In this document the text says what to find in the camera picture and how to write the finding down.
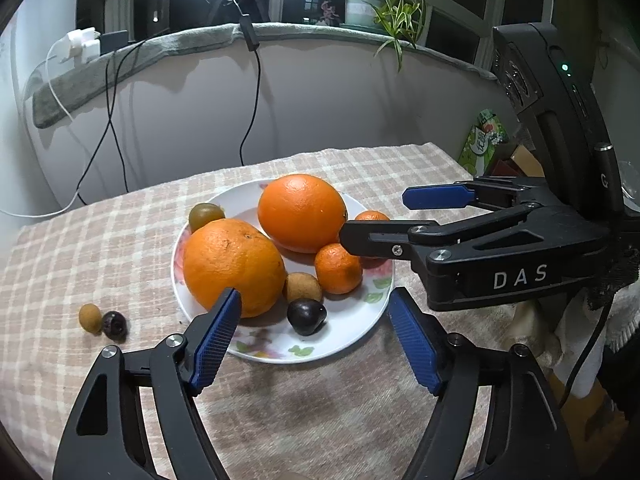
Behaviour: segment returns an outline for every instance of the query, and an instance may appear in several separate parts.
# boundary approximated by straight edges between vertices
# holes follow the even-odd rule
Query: gray fabric cover
[[[388,36],[369,34],[358,30],[338,27],[318,27],[317,25],[295,25],[290,23],[256,23],[254,25],[260,41],[283,40],[335,40],[352,43],[382,44]],[[127,57],[120,70],[118,82],[158,62],[167,56],[183,56],[197,52],[206,52],[229,46],[234,41],[244,41],[239,25],[228,24],[219,27],[192,28],[183,32],[176,32],[159,38],[152,38],[142,45],[135,54]],[[91,63],[70,70],[54,78],[51,84],[63,105],[73,112],[104,92],[104,69],[108,59],[110,62],[109,86],[113,86],[115,69],[112,67],[120,63],[126,53],[134,48],[125,47],[115,55],[107,54]],[[433,57],[439,61],[453,65],[461,70],[475,72],[484,79],[494,80],[495,75],[474,65],[445,56],[434,50],[418,47],[418,52]],[[41,81],[40,75],[34,73],[34,82]],[[33,122],[38,128],[49,128],[65,117],[55,101],[49,86],[44,83],[33,93]]]

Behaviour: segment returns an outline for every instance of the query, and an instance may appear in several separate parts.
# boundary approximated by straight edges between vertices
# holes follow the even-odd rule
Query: white wall
[[[457,157],[483,108],[493,108],[507,130],[516,117],[502,88],[422,54],[405,53],[397,74],[385,49],[329,40],[264,42],[262,83],[247,164],[324,148],[433,141]],[[244,41],[163,59],[118,87],[114,124],[126,152],[130,188],[239,165],[238,147],[254,104],[256,65]],[[31,113],[31,101],[27,101]],[[49,184],[68,201],[106,123],[104,94],[68,120],[30,129]],[[82,184],[97,201],[124,192],[120,159],[109,136]]]
[[[631,162],[640,171],[640,52],[624,18],[606,0],[599,0],[598,12],[602,39],[612,46],[601,48],[596,59],[592,80],[596,99],[618,160]]]
[[[22,119],[22,91],[49,47],[75,25],[76,0],[24,0],[0,36],[0,208],[56,211]],[[33,221],[0,214],[0,268],[20,227]]]

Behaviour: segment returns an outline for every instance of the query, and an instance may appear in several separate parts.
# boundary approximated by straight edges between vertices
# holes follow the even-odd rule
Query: plate rim
[[[225,190],[220,191],[216,195],[214,195],[211,198],[209,198],[206,202],[198,202],[198,203],[212,203],[212,200],[215,200],[216,197],[219,197],[221,194],[226,193],[227,191],[231,191],[232,189],[235,189],[237,187],[245,186],[246,184],[256,184],[258,182],[265,182],[265,181],[272,182],[273,180],[276,180],[277,178],[278,177],[274,177],[274,178],[255,178],[253,180],[247,180],[246,182],[241,182],[240,184],[236,184],[235,186],[231,186],[231,187],[229,187],[229,188],[227,188]],[[348,196],[353,201],[357,202],[360,206],[365,207],[359,200],[356,200],[350,194],[348,194],[346,192],[343,192],[343,191],[338,191],[338,192]],[[175,301],[178,304],[178,307],[179,307],[180,311],[182,312],[182,314],[184,315],[184,317],[187,318],[187,320],[188,320],[189,316],[187,316],[187,313],[184,310],[184,306],[182,304],[182,301],[180,300],[180,297],[178,296],[178,291],[176,289],[176,284],[175,284],[175,272],[174,272],[175,251],[178,248],[178,243],[180,242],[180,238],[182,237],[182,233],[185,231],[185,229],[187,227],[189,227],[189,222],[188,221],[183,224],[182,228],[178,232],[178,235],[177,235],[177,237],[175,239],[175,242],[174,242],[174,245],[173,245],[173,248],[172,248],[172,252],[171,252],[170,277],[171,277],[171,286],[172,286],[172,290],[174,292]],[[347,344],[341,346],[337,350],[333,350],[331,352],[325,352],[323,354],[309,355],[308,357],[303,357],[303,358],[276,359],[276,358],[273,358],[273,357],[256,357],[256,356],[252,356],[252,355],[249,355],[249,354],[245,354],[244,352],[240,352],[238,350],[235,350],[235,349],[231,348],[231,342],[230,342],[229,346],[226,349],[226,352],[228,352],[231,355],[235,355],[238,358],[246,359],[248,361],[253,361],[253,362],[257,362],[257,363],[265,363],[265,364],[273,364],[273,365],[292,365],[292,364],[302,364],[302,363],[309,363],[309,362],[312,362],[312,361],[318,361],[320,359],[325,359],[327,357],[331,357],[332,355],[335,355],[335,354],[337,354],[339,352],[342,352],[342,351],[346,350],[347,348],[351,347],[353,344],[357,343],[364,336],[366,336],[377,325],[377,323],[380,321],[380,318],[382,318],[383,314],[386,312],[386,308],[387,308],[388,302],[389,302],[389,297],[391,295],[391,291],[393,290],[394,284],[396,282],[396,262],[394,260],[390,260],[390,261],[391,261],[391,283],[389,285],[389,288],[386,290],[386,293],[385,293],[386,297],[383,299],[383,302],[382,302],[384,304],[384,306],[380,309],[380,312],[377,314],[375,319],[373,319],[372,323],[370,323],[367,326],[367,328],[366,328],[366,330],[364,330],[364,332],[362,332],[359,336],[356,336],[355,338],[351,339]]]

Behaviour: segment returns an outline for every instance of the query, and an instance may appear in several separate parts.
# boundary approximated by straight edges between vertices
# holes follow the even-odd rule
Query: blue rubber pad
[[[234,290],[220,309],[194,355],[194,371],[190,385],[195,390],[201,391],[210,386],[216,378],[222,358],[238,326],[240,313],[240,293]]]
[[[402,203],[411,210],[460,209],[475,199],[476,194],[462,184],[408,187],[402,193]]]
[[[414,314],[395,290],[389,297],[388,314],[404,354],[414,371],[415,379],[431,394],[437,395],[442,385],[442,378],[438,373],[436,351],[420,328]]]

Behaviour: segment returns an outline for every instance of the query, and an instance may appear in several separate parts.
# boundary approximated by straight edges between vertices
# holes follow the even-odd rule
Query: table
[[[24,228],[0,279],[0,420],[44,479],[51,476],[66,418],[99,351],[109,343],[78,325],[96,303],[129,320],[124,351],[183,332],[170,281],[172,246],[190,208],[258,178],[310,173],[396,219],[468,218],[480,210],[409,211],[407,186],[444,184],[468,174],[433,144],[303,153],[162,184]],[[426,293],[407,262],[396,285],[423,310]],[[511,320],[500,306],[438,314],[447,331],[498,348]],[[488,392],[481,390],[478,418]],[[143,409],[156,469],[174,478],[154,413]],[[315,480],[400,478],[434,406],[419,386],[386,316],[339,356],[303,365],[265,365],[227,355],[196,400],[232,479],[273,480],[291,470]],[[461,472],[474,465],[484,429],[474,422]]]

